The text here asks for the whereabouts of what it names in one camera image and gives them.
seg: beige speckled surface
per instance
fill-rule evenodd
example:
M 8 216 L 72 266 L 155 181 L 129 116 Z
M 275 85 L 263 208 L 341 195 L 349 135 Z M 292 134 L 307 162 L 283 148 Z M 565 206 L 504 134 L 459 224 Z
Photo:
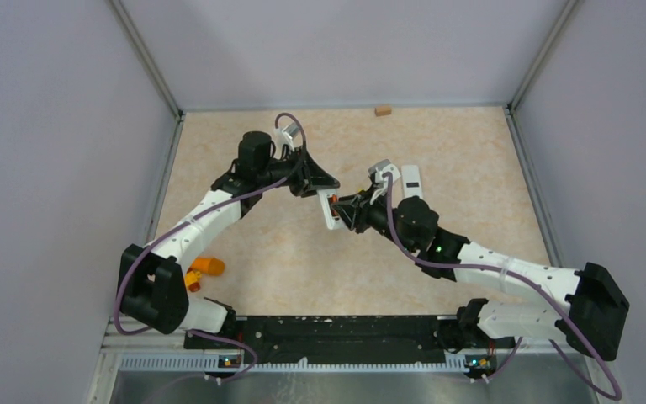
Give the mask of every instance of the beige speckled surface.
M 187 114 L 159 232 L 204 196 L 236 157 L 241 135 L 272 131 L 279 111 Z M 368 167 L 389 158 L 418 164 L 439 225 L 500 253 L 548 261 L 501 108 L 300 110 L 311 156 L 342 183 L 367 188 Z M 395 187 L 395 204 L 401 199 Z M 500 292 L 424 275 L 388 240 L 328 231 L 317 198 L 287 189 L 266 195 L 226 229 L 204 256 L 226 262 L 199 292 L 248 315 L 448 314 L 474 297 Z

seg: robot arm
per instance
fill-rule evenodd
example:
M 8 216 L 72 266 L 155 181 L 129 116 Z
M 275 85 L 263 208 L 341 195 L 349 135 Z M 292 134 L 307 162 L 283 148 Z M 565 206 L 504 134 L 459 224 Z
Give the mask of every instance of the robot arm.
M 373 183 L 369 189 L 341 197 L 331 204 L 348 229 L 362 233 L 372 227 L 392 241 L 387 202 L 379 196 L 386 192 L 383 173 L 393 173 L 393 180 L 396 180 L 399 177 L 395 175 L 396 170 L 387 160 L 376 164 L 368 172 Z M 566 339 L 571 347 L 589 354 L 536 290 L 506 276 L 506 271 L 511 271 L 529 278 L 547 292 L 579 326 L 604 360 L 616 357 L 629 304 L 602 266 L 587 263 L 582 271 L 555 268 L 499 254 L 439 227 L 437 212 L 416 196 L 403 199 L 393 212 L 394 228 L 401 244 L 410 253 L 417 253 L 418 258 L 430 263 L 483 264 L 503 269 L 498 274 L 478 268 L 439 269 L 416 263 L 423 273 L 436 279 L 481 284 L 526 301 L 509 304 L 473 299 L 458 311 L 460 327 L 468 332 L 483 332 L 493 339 Z
M 196 328 L 206 332 L 219 332 L 228 317 L 230 307 L 208 299 L 188 295 L 184 275 L 194 259 L 227 226 L 237 222 L 261 199 L 261 195 L 244 195 L 271 187 L 288 186 L 290 192 L 302 198 L 315 194 L 335 194 L 338 181 L 323 171 L 305 150 L 293 146 L 298 127 L 293 124 L 276 130 L 275 140 L 263 132 L 248 132 L 239 143 L 238 157 L 229 171 L 217 178 L 211 190 L 170 232 L 166 240 L 157 243 L 134 269 L 130 282 L 125 286 L 120 311 L 162 333 L 177 328 Z M 272 156 L 280 150 L 281 157 Z M 206 210 L 231 199 L 236 200 L 205 214 Z M 331 224 L 339 219 L 329 212 Z M 120 262 L 119 282 L 134 265 L 144 248 L 131 245 Z

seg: gray wall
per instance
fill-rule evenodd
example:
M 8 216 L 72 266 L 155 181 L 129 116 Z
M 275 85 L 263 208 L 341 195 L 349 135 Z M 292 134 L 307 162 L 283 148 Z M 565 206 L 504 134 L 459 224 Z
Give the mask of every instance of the gray wall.
M 586 2 L 520 111 L 567 263 L 630 300 L 619 365 L 646 402 L 646 2 Z
M 505 103 L 565 0 L 124 0 L 183 109 Z
M 0 402 L 84 399 L 173 127 L 104 0 L 0 0 Z

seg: metal edge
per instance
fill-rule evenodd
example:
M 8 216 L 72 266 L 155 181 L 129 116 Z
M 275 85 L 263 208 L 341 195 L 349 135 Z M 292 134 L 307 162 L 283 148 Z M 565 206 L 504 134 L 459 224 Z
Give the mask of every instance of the metal edge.
M 270 110 L 305 110 L 305 109 L 373 109 L 381 104 L 390 104 L 395 108 L 483 108 L 483 107 L 505 107 L 509 103 L 506 101 L 471 101 L 471 102 L 450 102 L 450 103 L 396 103 L 381 101 L 376 104 L 371 103 L 349 103 L 349 104 L 271 104 L 263 106 L 233 106 L 224 105 L 216 108 L 187 108 L 191 113 L 207 112 L 239 112 L 239 111 L 270 111 Z
M 107 404 L 112 400 L 115 381 L 118 378 L 122 355 L 119 353 L 101 353 L 93 372 L 93 380 L 87 393 L 87 404 Z
M 504 115 L 506 116 L 506 123 L 509 125 L 511 140 L 516 149 L 516 156 L 521 165 L 524 181 L 526 181 L 528 193 L 531 197 L 531 204 L 536 214 L 539 230 L 541 230 L 541 237 L 546 246 L 548 260 L 553 266 L 562 266 L 564 259 L 559 248 L 558 236 L 556 236 L 551 215 L 548 213 L 547 204 L 543 198 L 543 192 L 538 182 L 533 162 L 529 157 L 526 140 L 516 119 L 516 113 L 508 105 L 504 108 Z
M 241 350 L 234 349 L 229 353 L 189 351 L 171 353 L 123 353 L 120 365 L 121 371 L 165 371 L 165 372 L 223 372 L 233 373 L 237 368 L 220 369 L 217 367 L 221 354 L 238 354 Z M 465 366 L 467 353 L 447 353 L 442 363 L 414 364 L 309 364 L 303 358 L 297 363 L 257 364 L 252 373 L 278 373 L 278 372 L 312 372 L 312 373 L 389 373 L 389 372 L 468 372 Z
M 548 58 L 553 53 L 553 48 L 559 42 L 561 34 L 565 31 L 566 27 L 568 27 L 569 22 L 571 21 L 571 19 L 573 19 L 575 13 L 578 11 L 578 8 L 582 3 L 583 0 L 568 0 L 566 2 L 564 9 L 556 19 L 556 22 L 553 24 L 551 31 L 548 33 L 548 36 L 543 42 L 541 49 L 538 51 L 536 58 L 533 60 L 531 67 L 529 67 L 526 75 L 524 75 L 521 85 L 516 90 L 516 93 L 514 93 L 514 98 L 512 98 L 511 102 L 509 103 L 509 109 L 512 112 L 516 112 L 522 105 L 523 100 L 528 93 L 528 90 L 536 80 L 538 73 L 541 72 L 541 69 L 546 65 Z
M 174 127 L 172 134 L 172 142 L 170 143 L 169 150 L 167 150 L 167 159 L 164 168 L 162 169 L 162 176 L 160 178 L 160 185 L 157 189 L 157 196 L 155 197 L 155 205 L 152 207 L 152 215 L 150 217 L 149 225 L 147 226 L 146 240 L 154 240 L 157 233 L 157 225 L 160 222 L 160 215 L 162 214 L 162 206 L 165 203 L 165 195 L 167 195 L 167 186 L 169 185 L 169 178 L 172 176 L 172 166 L 174 166 L 174 157 L 177 155 L 177 148 L 179 147 L 179 139 L 182 137 L 182 130 L 184 128 L 184 120 L 186 114 L 179 115 L 177 124 Z
M 157 67 L 154 58 L 152 58 L 151 53 L 147 50 L 145 41 L 142 39 L 137 27 L 135 27 L 135 23 L 132 21 L 130 13 L 128 13 L 122 0 L 107 0 L 107 2 L 110 9 L 113 11 L 115 18 L 118 20 L 120 27 L 123 29 L 125 36 L 127 36 L 130 46 L 133 51 L 135 51 L 137 58 L 140 60 L 142 67 L 145 68 L 145 72 L 147 72 L 152 84 L 160 94 L 160 97 L 165 104 L 167 104 L 172 115 L 175 117 L 180 116 L 182 114 L 181 109 L 177 105 L 177 101 L 174 99 L 172 91 L 170 91 L 167 86 L 167 82 L 165 81 L 162 72 L 160 72 L 159 67 Z

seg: cable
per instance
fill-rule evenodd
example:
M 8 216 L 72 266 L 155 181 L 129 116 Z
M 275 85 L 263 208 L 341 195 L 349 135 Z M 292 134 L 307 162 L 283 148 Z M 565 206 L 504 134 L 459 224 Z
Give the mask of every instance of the cable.
M 566 355 L 566 353 L 563 350 L 561 350 L 561 347 L 554 340 L 549 339 L 549 341 L 551 342 L 551 345 L 556 349 L 556 352 L 558 352 L 559 355 L 561 355 L 561 358 L 568 365 L 568 367 L 571 370 L 573 370 L 573 373 L 575 373 L 575 375 L 578 376 L 579 379 L 583 380 L 584 383 L 586 383 L 591 389 L 593 389 L 593 391 L 600 394 L 601 396 L 604 396 L 605 398 L 609 398 L 611 400 L 615 400 L 614 396 L 611 396 L 610 394 L 608 394 L 607 391 L 602 390 L 600 387 L 593 384 L 591 380 L 588 380 L 588 378 L 586 378 L 585 375 L 583 375 L 583 372 L 580 369 L 578 369 L 578 367 L 573 362 L 570 361 L 570 358 L 568 357 L 568 355 Z
M 187 330 L 187 332 L 192 334 L 192 335 L 196 335 L 197 337 L 200 337 L 200 338 L 208 339 L 210 341 L 216 341 L 217 343 L 228 343 L 230 345 L 237 346 L 239 348 L 242 348 L 242 349 L 246 350 L 249 354 L 252 355 L 252 362 L 247 367 L 245 367 L 242 371 L 234 373 L 232 376 L 229 376 L 229 377 L 227 377 L 225 379 L 221 379 L 221 378 L 212 379 L 211 377 L 209 377 L 208 380 L 217 380 L 217 382 L 221 383 L 222 385 L 224 383 L 230 383 L 230 382 L 232 382 L 234 380 L 237 380 L 237 379 L 241 378 L 243 375 L 246 374 L 246 372 L 251 370 L 258 363 L 258 355 L 257 355 L 256 351 L 254 351 L 252 349 L 252 347 L 246 345 L 245 343 L 240 343 L 239 341 L 236 341 L 234 339 L 217 337 L 215 335 L 209 334 L 208 332 L 203 332 L 203 331 L 199 331 L 199 330 Z M 202 375 L 200 373 L 195 373 L 195 374 L 189 374 L 189 375 L 183 375 L 183 376 L 177 377 L 175 380 L 171 380 L 168 383 L 166 383 L 165 385 L 159 387 L 152 394 L 150 394 L 150 396 L 147 397 L 147 399 L 144 400 L 142 403 L 145 404 L 145 403 L 151 402 L 152 400 L 157 398 L 160 394 L 162 394 L 165 390 L 169 389 L 173 385 L 176 385 L 177 383 L 179 383 L 181 381 L 185 381 L 187 379 L 193 379 L 193 378 L 200 379 L 200 378 L 202 378 Z
M 516 345 L 514 345 L 514 348 L 511 350 L 511 352 L 509 352 L 506 358 L 504 358 L 504 362 L 501 362 L 499 367 L 496 368 L 496 371 L 486 378 L 487 381 L 492 381 L 496 376 L 498 376 L 504 370 L 504 368 L 506 368 L 509 362 L 511 362 L 511 358 L 513 358 L 514 355 L 516 355 L 516 351 L 518 351 L 519 348 L 521 347 L 522 341 L 523 341 L 523 337 L 519 337 L 519 339 L 516 340 Z
M 291 177 L 292 175 L 294 175 L 294 174 L 296 174 L 298 172 L 301 165 L 303 165 L 303 161 L 305 160 L 306 154 L 308 153 L 308 147 L 307 147 L 308 146 L 308 141 L 307 141 L 307 138 L 306 138 L 306 135 L 305 135 L 305 130 L 303 129 L 303 126 L 301 125 L 300 121 L 295 116 L 293 116 L 292 114 L 290 114 L 288 112 L 282 112 L 281 114 L 278 114 L 276 116 L 276 119 L 274 120 L 274 125 L 276 126 L 276 128 L 278 128 L 278 121 L 284 116 L 289 117 L 299 127 L 300 134 L 301 134 L 301 141 L 302 141 L 302 144 L 301 144 L 301 147 L 300 147 L 301 151 L 300 151 L 299 160 L 295 163 L 294 167 L 291 169 L 291 173 L 289 175 L 287 175 L 285 178 L 282 178 L 282 179 L 278 180 L 277 182 L 272 183 L 271 185 L 268 185 L 267 187 L 264 187 L 262 189 L 258 189 L 256 191 L 250 192 L 248 194 L 243 194 L 243 195 L 237 196 L 237 197 L 232 198 L 232 199 L 228 199 L 228 200 L 226 200 L 224 202 L 218 203 L 217 205 L 211 206 L 208 209 L 206 209 L 206 210 L 198 213 L 197 215 L 195 215 L 193 217 L 194 220 L 201 219 L 202 217 L 208 215 L 209 213 L 211 213 L 211 212 L 213 212 L 213 211 L 215 211 L 217 209 L 220 209 L 220 208 L 222 208 L 224 206 L 233 204 L 233 203 L 238 202 L 240 200 L 251 198 L 253 196 L 257 196 L 259 194 L 263 194 L 264 192 L 267 192 L 268 190 L 274 189 L 277 186 L 285 183 L 286 180 L 289 177 Z M 118 288 L 118 294 L 117 294 L 117 296 L 115 298 L 115 304 L 114 304 L 114 309 L 113 309 L 113 311 L 114 311 L 113 323 L 114 323 L 115 328 L 118 330 L 119 333 L 121 333 L 123 335 L 136 335 L 136 334 L 139 334 L 139 333 L 142 333 L 142 332 L 145 332 L 147 330 L 152 329 L 152 327 L 142 327 L 142 328 L 139 328 L 139 329 L 136 329 L 136 330 L 125 330 L 125 329 L 122 328 L 122 324 L 120 323 L 120 318 L 119 318 L 119 308 L 122 305 L 122 300 L 124 298 L 124 290 L 127 288 L 127 284 L 130 282 L 130 279 L 132 279 L 132 275 L 135 273 L 135 269 L 140 265 L 140 263 L 145 258 L 145 256 L 149 252 L 151 252 L 154 247 L 159 245 L 164 240 L 168 239 L 174 233 L 176 233 L 176 232 L 182 230 L 183 228 L 189 226 L 191 223 L 192 223 L 191 221 L 185 221 L 185 222 L 183 222 L 183 223 L 181 223 L 181 224 L 179 224 L 177 226 L 174 226 L 171 230 L 167 231 L 165 234 L 159 236 L 149 246 L 145 247 L 145 249 L 137 257 L 137 259 L 132 263 L 132 265 L 130 265 L 130 268 L 128 268 L 128 271 L 125 274 L 125 276 L 123 277 L 123 280 L 120 283 L 120 287 Z M 220 343 L 228 343 L 230 345 L 234 345 L 234 346 L 237 346 L 239 348 L 243 348 L 243 349 L 245 349 L 247 352 L 249 352 L 252 355 L 252 362 L 247 367 L 245 367 L 242 371 L 237 372 L 236 374 L 232 375 L 231 377 L 228 377 L 226 379 L 221 380 L 221 383 L 228 383 L 230 381 L 239 379 L 245 373 L 247 373 L 249 370 L 251 370 L 254 366 L 256 366 L 256 364 L 258 363 L 258 355 L 256 354 L 256 351 L 254 351 L 250 346 L 246 345 L 245 343 L 240 343 L 240 342 L 238 342 L 236 340 L 229 339 L 229 338 L 217 337 L 215 335 L 212 335 L 212 334 L 209 334 L 207 332 L 200 331 L 200 330 L 191 329 L 191 330 L 188 330 L 188 332 L 191 333 L 192 335 L 196 335 L 197 337 L 200 337 L 200 338 L 204 338 L 204 339 L 208 339 L 208 340 L 216 341 L 216 342 L 220 342 Z M 159 396 L 164 390 L 168 389 L 169 387 L 171 387 L 173 385 L 176 385 L 180 381 L 184 381 L 184 380 L 187 380 L 187 379 L 192 379 L 194 377 L 201 377 L 201 376 L 200 376 L 200 374 L 196 374 L 196 375 L 184 375 L 182 377 L 178 377 L 175 380 L 172 380 L 169 383 L 167 383 L 164 386 L 157 389 L 144 402 L 149 402 L 149 401 L 153 400 L 156 396 Z
M 394 215 L 392 211 L 392 188 L 393 188 L 393 176 L 392 173 L 384 173 L 383 178 L 386 179 L 388 183 L 388 191 L 387 195 L 385 198 L 387 199 L 387 216 L 388 216 L 388 227 L 390 231 L 390 235 L 393 238 L 394 244 L 397 246 L 397 248 L 400 249 L 400 251 L 409 259 L 414 261 L 415 263 L 418 263 L 420 265 L 424 265 L 426 267 L 431 267 L 431 268 L 439 268 L 439 269 L 484 269 L 496 273 L 501 273 L 504 269 L 494 267 L 491 265 L 483 265 L 483 264 L 477 264 L 477 263 L 452 263 L 452 264 L 447 264 L 447 263 L 431 263 L 429 261 L 425 261 L 423 259 L 420 259 L 418 257 L 415 257 L 412 255 L 409 251 L 405 249 L 405 247 L 402 245 L 402 242 L 400 242 L 400 238 L 397 236 L 397 231 L 394 228 Z M 570 319 L 568 314 L 564 311 L 564 309 L 556 303 L 556 301 L 548 294 L 546 291 L 544 291 L 541 286 L 533 283 L 529 278 L 522 276 L 520 274 L 517 274 L 515 272 L 507 271 L 506 276 L 512 277 L 514 279 L 518 279 L 524 284 L 528 285 L 531 289 L 536 290 L 537 293 L 541 295 L 548 303 L 553 307 L 553 309 L 561 316 L 561 318 L 568 324 L 570 330 L 575 334 L 576 337 L 580 340 L 581 343 L 583 343 L 583 346 L 585 349 L 588 350 L 590 353 L 590 356 L 593 357 L 598 362 L 598 365 L 601 367 L 603 370 L 603 373 L 606 375 L 608 380 L 611 383 L 613 393 L 610 394 L 605 391 L 603 391 L 602 394 L 603 396 L 614 400 L 614 401 L 620 401 L 622 399 L 622 392 L 620 391 L 620 385 L 617 383 L 617 380 L 615 379 L 615 376 L 613 376 L 612 372 L 610 369 L 608 369 L 608 366 L 606 362 L 601 358 L 601 356 L 598 354 L 598 351 L 596 351 L 595 348 L 593 348 L 593 345 L 588 341 L 588 338 L 583 335 L 583 333 L 580 331 L 578 326 L 573 323 L 573 321 Z M 498 375 L 501 369 L 498 369 L 495 372 L 495 375 Z
M 289 114 L 288 112 L 282 112 L 281 114 L 278 114 L 278 116 L 276 117 L 276 120 L 275 120 L 276 127 L 278 128 L 278 121 L 284 116 L 287 116 L 290 119 L 292 119 L 293 122 L 295 122 L 295 124 L 299 127 L 300 133 L 301 133 L 301 140 L 303 142 L 302 145 L 301 145 L 301 155 L 299 157 L 299 160 L 294 165 L 293 169 L 291 169 L 291 173 L 286 178 L 282 178 L 282 179 L 278 180 L 277 182 L 272 183 L 271 185 L 268 185 L 267 187 L 264 187 L 262 189 L 258 189 L 256 191 L 250 192 L 248 194 L 243 194 L 243 195 L 237 196 L 237 197 L 232 198 L 232 199 L 225 200 L 224 202 L 220 202 L 217 205 L 211 206 L 211 207 L 207 208 L 206 210 L 204 210 L 204 211 L 198 213 L 197 215 L 195 215 L 193 217 L 195 220 L 201 219 L 202 217 L 208 215 L 209 213 L 211 213 L 211 212 L 213 212 L 213 211 L 215 211 L 217 209 L 221 209 L 222 207 L 227 206 L 229 204 L 233 204 L 233 203 L 238 202 L 240 200 L 249 199 L 249 198 L 257 196 L 259 194 L 263 194 L 264 192 L 267 192 L 270 189 L 274 189 L 274 188 L 278 187 L 279 185 L 285 183 L 286 180 L 288 179 L 288 177 L 290 177 L 291 175 L 298 172 L 300 166 L 303 164 L 303 161 L 305 159 L 306 154 L 308 153 L 308 150 L 307 150 L 308 141 L 307 141 L 307 138 L 306 138 L 306 135 L 305 135 L 305 130 L 303 129 L 303 126 L 300 124 L 300 121 L 295 116 Z M 136 329 L 136 330 L 125 330 L 125 329 L 122 328 L 122 324 L 120 323 L 120 318 L 119 318 L 119 312 L 120 312 L 119 309 L 120 309 L 120 306 L 122 306 L 122 300 L 124 298 L 124 290 L 127 287 L 127 284 L 130 282 L 130 279 L 132 279 L 132 275 L 135 273 L 135 269 L 140 265 L 140 263 L 142 263 L 142 260 L 145 259 L 145 256 L 149 252 L 151 252 L 154 247 L 157 247 L 161 242 L 168 239 L 174 233 L 176 233 L 176 232 L 182 230 L 183 228 L 189 226 L 190 223 L 191 222 L 189 222 L 189 221 L 185 221 L 185 222 L 183 222 L 183 223 L 181 223 L 181 224 L 179 224 L 177 226 L 174 226 L 171 230 L 167 231 L 165 234 L 159 236 L 155 241 L 150 243 L 149 246 L 145 247 L 145 249 L 142 250 L 140 255 L 137 257 L 137 259 L 132 263 L 132 265 L 130 265 L 130 268 L 128 269 L 127 273 L 125 273 L 125 276 L 123 277 L 122 283 L 120 283 L 120 287 L 118 288 L 118 294 L 117 294 L 117 297 L 115 298 L 115 304 L 114 304 L 114 308 L 113 308 L 113 323 L 114 323 L 115 328 L 118 330 L 119 333 L 121 333 L 123 335 L 135 335 L 135 334 L 139 334 L 141 332 L 145 332 L 145 331 L 151 329 L 151 327 L 142 327 L 142 328 L 139 328 L 139 329 Z

